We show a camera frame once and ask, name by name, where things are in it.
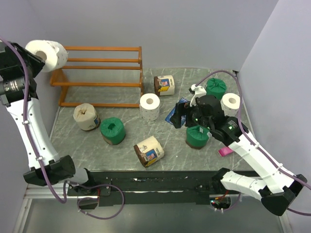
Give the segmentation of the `white dotted roll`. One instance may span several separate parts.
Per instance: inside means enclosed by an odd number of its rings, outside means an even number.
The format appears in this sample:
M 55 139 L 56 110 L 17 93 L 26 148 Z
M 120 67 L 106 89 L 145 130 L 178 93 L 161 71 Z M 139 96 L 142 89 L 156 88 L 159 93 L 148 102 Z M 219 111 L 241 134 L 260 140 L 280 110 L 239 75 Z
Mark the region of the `white dotted roll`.
M 240 107 L 240 96 L 234 93 L 226 93 L 221 99 L 221 107 L 224 114 L 229 117 L 234 117 Z
M 139 109 L 141 117 L 147 121 L 154 121 L 159 116 L 160 99 L 156 94 L 147 93 L 140 97 Z
M 68 60 L 66 49 L 55 41 L 33 40 L 26 45 L 25 49 L 45 62 L 42 68 L 42 72 L 45 73 L 62 68 Z

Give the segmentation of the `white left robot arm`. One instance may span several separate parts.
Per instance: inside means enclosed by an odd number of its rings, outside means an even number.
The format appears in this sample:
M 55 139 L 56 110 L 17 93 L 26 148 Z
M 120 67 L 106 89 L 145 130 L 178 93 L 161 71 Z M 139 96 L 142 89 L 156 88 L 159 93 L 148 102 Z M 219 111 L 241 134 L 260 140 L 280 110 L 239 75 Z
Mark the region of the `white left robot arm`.
M 76 168 L 73 159 L 60 157 L 43 123 L 35 77 L 44 61 L 17 43 L 0 43 L 0 100 L 15 121 L 27 151 L 26 183 L 38 186 L 68 181 L 85 195 L 95 192 L 96 182 L 86 168 Z

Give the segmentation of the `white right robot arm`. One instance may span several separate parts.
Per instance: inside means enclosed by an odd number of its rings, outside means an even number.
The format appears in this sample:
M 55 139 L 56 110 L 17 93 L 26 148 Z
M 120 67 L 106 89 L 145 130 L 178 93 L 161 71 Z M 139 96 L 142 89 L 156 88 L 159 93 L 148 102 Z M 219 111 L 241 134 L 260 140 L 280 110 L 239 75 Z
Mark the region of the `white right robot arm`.
M 186 117 L 187 127 L 200 126 L 244 159 L 259 175 L 258 179 L 243 176 L 227 168 L 220 169 L 212 178 L 213 190 L 224 193 L 237 191 L 254 197 L 276 216 L 283 215 L 300 191 L 307 184 L 301 174 L 293 174 L 277 162 L 257 142 L 248 128 L 234 116 L 226 116 L 221 103 L 212 95 L 177 103 L 171 117 L 175 128 L 181 127 L 181 118 Z

